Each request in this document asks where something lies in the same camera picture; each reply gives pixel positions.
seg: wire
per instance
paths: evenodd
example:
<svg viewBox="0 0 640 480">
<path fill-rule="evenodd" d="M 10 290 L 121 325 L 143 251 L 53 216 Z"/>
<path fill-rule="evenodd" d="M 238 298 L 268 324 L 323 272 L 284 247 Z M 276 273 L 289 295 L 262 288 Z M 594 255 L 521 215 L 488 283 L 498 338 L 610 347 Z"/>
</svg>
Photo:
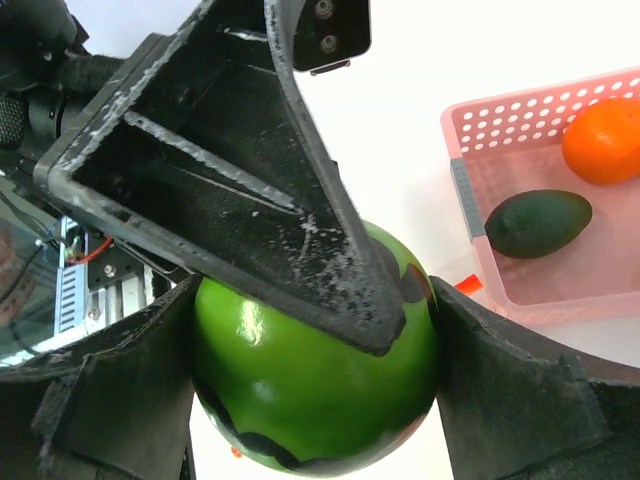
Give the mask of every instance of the wire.
<svg viewBox="0 0 640 480">
<path fill-rule="evenodd" d="M 53 222 L 48 228 L 47 228 L 47 238 L 53 238 L 54 233 L 53 231 L 56 229 L 56 227 L 60 224 L 60 222 L 62 222 L 62 217 L 58 218 L 55 222 Z M 65 245 L 66 241 L 65 240 L 60 240 L 60 239 L 56 239 L 59 245 L 56 245 L 54 243 L 54 247 L 60 251 L 60 249 L 62 248 L 61 245 Z M 45 244 L 45 248 L 42 250 L 42 259 L 47 262 L 47 264 L 49 264 L 52 267 L 58 267 L 58 265 L 54 265 L 51 263 L 51 261 L 49 260 L 49 257 L 47 256 L 47 245 Z"/>
<path fill-rule="evenodd" d="M 31 266 L 31 264 L 35 261 L 35 259 L 38 257 L 40 252 L 44 250 L 45 244 L 54 242 L 56 240 L 60 241 L 61 239 L 47 238 L 42 240 L 41 242 L 38 242 L 38 247 L 24 261 L 24 263 L 22 264 L 22 267 L 18 271 L 18 275 L 16 275 L 16 278 L 13 280 L 13 282 L 11 282 L 11 285 L 9 285 L 9 288 L 7 288 L 2 295 L 0 295 L 0 305 L 2 305 L 11 296 L 13 291 L 20 284 L 23 277 L 27 273 L 27 270 L 29 270 L 29 267 Z M 31 346 L 27 345 L 27 343 L 24 340 L 22 340 L 22 338 L 20 337 L 20 334 L 18 333 L 18 328 L 16 325 L 15 318 L 11 319 L 11 321 L 9 322 L 9 327 L 11 328 L 11 335 L 13 336 L 13 339 L 18 345 L 20 345 L 25 351 L 29 352 L 33 356 L 37 356 L 40 354 L 39 352 L 31 348 Z"/>
<path fill-rule="evenodd" d="M 107 248 L 109 248 L 109 245 L 111 245 L 111 242 L 113 242 L 113 239 L 111 237 L 105 237 L 104 243 L 100 245 L 98 248 L 96 248 L 93 252 L 91 252 L 90 254 L 82 258 L 79 258 L 76 260 L 70 260 L 69 263 L 71 263 L 72 265 L 81 265 L 83 263 L 88 263 L 91 260 L 95 259 L 102 252 L 104 252 Z"/>
<path fill-rule="evenodd" d="M 25 224 L 25 226 L 33 230 L 39 237 L 44 238 L 47 236 L 47 227 L 44 223 L 38 220 L 33 215 L 18 208 L 4 193 L 0 192 L 0 200 L 2 200 L 7 207 L 13 212 L 18 220 Z"/>
</svg>

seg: green avocado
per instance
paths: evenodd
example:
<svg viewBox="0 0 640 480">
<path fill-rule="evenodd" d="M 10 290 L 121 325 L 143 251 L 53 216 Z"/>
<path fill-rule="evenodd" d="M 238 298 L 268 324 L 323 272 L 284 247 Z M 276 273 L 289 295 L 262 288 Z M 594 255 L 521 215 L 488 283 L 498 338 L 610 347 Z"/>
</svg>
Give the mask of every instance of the green avocado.
<svg viewBox="0 0 640 480">
<path fill-rule="evenodd" d="M 404 328 L 386 355 L 202 281 L 193 351 L 198 397 L 220 433 L 265 466 L 306 476 L 357 470 L 401 444 L 433 403 L 433 290 L 402 243 L 365 226 L 404 300 Z"/>
<path fill-rule="evenodd" d="M 544 257 L 567 246 L 589 225 L 591 204 L 563 190 L 532 190 L 491 212 L 485 231 L 491 247 L 511 258 Z"/>
</svg>

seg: black cable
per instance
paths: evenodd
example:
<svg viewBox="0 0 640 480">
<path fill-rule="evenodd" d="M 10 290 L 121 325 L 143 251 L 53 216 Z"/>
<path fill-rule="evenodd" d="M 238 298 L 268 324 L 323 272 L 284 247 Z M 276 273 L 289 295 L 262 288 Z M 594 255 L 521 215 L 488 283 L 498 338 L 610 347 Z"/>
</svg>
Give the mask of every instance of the black cable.
<svg viewBox="0 0 640 480">
<path fill-rule="evenodd" d="M 29 267 L 31 266 L 31 264 L 35 261 L 35 259 L 38 257 L 40 252 L 42 252 L 42 250 L 44 249 L 45 244 L 46 243 L 51 243 L 51 242 L 54 242 L 54 241 L 58 241 L 58 242 L 61 242 L 61 243 L 64 242 L 64 240 L 62 238 L 50 237 L 50 238 L 44 239 L 42 241 L 42 244 L 39 245 L 31 253 L 31 255 L 29 255 L 29 257 L 24 261 L 24 263 L 22 265 L 22 268 L 18 272 L 18 275 L 16 275 L 16 278 L 13 280 L 13 282 L 11 282 L 11 285 L 9 285 L 9 288 L 7 288 L 4 291 L 4 293 L 2 294 L 2 296 L 0 296 L 0 305 L 2 305 L 11 296 L 13 291 L 20 284 L 20 282 L 22 281 L 23 277 L 27 273 L 27 270 L 29 270 Z M 27 351 L 28 353 L 30 353 L 34 357 L 37 356 L 37 355 L 40 355 L 40 352 L 38 352 L 37 350 L 34 350 L 33 348 L 31 348 L 31 346 L 29 346 L 24 340 L 22 340 L 22 337 L 18 333 L 18 328 L 17 328 L 17 324 L 16 324 L 16 321 L 15 321 L 15 317 L 12 318 L 11 321 L 9 322 L 9 328 L 11 329 L 11 336 L 13 337 L 14 341 L 18 345 L 20 345 L 25 351 Z"/>
<path fill-rule="evenodd" d="M 47 227 L 33 215 L 20 210 L 4 193 L 0 192 L 0 200 L 13 212 L 18 220 L 34 231 L 39 237 L 47 236 Z"/>
<path fill-rule="evenodd" d="M 52 83 L 65 90 L 95 94 L 123 63 L 121 58 L 104 55 L 69 57 L 51 73 Z"/>
</svg>

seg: red wire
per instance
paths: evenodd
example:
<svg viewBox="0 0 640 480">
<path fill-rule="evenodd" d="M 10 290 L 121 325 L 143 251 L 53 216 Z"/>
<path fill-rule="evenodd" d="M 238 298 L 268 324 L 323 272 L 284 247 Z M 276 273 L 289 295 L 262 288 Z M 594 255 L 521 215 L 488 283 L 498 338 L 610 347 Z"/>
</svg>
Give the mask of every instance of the red wire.
<svg viewBox="0 0 640 480">
<path fill-rule="evenodd" d="M 112 241 L 113 239 L 111 237 L 105 237 L 104 243 L 100 245 L 98 248 L 96 248 L 89 255 L 87 255 L 86 257 L 82 257 L 78 260 L 71 260 L 69 263 L 72 263 L 73 265 L 80 265 L 82 263 L 90 262 L 91 260 L 96 258 L 98 255 L 100 255 L 102 252 L 104 252 L 109 247 L 109 245 L 111 245 Z"/>
</svg>

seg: avocado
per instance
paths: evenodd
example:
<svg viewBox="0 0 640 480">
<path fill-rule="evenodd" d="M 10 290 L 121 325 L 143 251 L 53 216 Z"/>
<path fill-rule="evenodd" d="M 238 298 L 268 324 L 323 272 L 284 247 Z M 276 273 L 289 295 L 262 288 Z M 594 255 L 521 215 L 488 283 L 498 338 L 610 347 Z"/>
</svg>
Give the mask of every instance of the avocado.
<svg viewBox="0 0 640 480">
<path fill-rule="evenodd" d="M 533 259 L 571 243 L 591 222 L 582 196 L 562 190 L 532 190 L 506 199 L 491 212 L 485 231 L 491 247 L 506 257 Z"/>
</svg>

